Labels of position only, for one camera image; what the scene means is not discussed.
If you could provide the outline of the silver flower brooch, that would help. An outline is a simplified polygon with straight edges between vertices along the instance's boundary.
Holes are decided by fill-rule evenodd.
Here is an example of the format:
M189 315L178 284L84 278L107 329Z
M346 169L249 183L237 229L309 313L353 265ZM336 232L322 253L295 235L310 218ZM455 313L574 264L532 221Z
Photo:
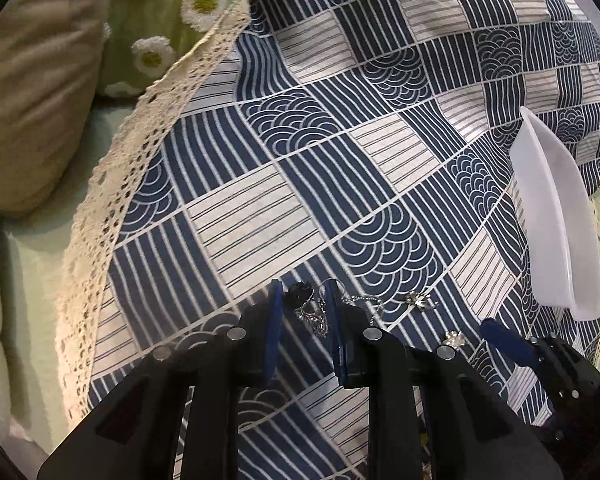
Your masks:
M408 310L426 312L436 310L437 301L434 301L428 292L415 292L412 290L405 295L405 304Z

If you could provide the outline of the white plastic tray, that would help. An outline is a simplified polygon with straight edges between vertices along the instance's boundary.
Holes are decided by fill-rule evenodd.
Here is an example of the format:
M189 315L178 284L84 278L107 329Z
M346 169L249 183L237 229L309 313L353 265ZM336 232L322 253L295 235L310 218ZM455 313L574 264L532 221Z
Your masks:
M600 316L600 242L576 161L542 120L521 107L509 149L529 244L534 298L580 322Z

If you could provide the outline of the blue white patterned cloth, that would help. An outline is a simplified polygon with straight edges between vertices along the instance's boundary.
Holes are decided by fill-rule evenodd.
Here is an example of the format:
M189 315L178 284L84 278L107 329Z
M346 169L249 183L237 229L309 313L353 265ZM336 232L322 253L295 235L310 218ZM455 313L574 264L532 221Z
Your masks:
M576 0L256 0L110 195L86 415L41 477L582 477L600 385L552 440L532 368L480 334L556 334L596 367L600 316L532 292L509 157L523 106L576 161L600 242L600 36ZM437 309L408 310L412 290Z

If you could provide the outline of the light green quilted bedspread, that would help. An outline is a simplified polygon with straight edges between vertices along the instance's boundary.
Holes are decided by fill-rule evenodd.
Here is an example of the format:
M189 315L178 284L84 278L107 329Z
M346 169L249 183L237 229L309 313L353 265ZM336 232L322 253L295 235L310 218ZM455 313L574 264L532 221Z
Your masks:
M88 179L132 109L94 106L80 146L48 200L25 217L0 220L2 341L12 416L47 453L68 434L55 349L62 259Z

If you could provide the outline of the green daisy embroidered pillow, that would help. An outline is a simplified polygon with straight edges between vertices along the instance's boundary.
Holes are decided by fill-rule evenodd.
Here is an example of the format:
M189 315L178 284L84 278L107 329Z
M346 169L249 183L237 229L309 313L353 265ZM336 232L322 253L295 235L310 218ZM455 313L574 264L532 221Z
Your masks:
M132 98L210 32L234 0L111 0L97 92Z

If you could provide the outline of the brown velvet pillow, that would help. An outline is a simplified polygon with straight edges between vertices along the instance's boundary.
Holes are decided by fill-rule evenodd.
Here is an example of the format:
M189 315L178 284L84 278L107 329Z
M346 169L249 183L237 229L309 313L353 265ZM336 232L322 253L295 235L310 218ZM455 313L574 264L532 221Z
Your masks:
M0 214L44 203L76 154L110 0L0 0Z

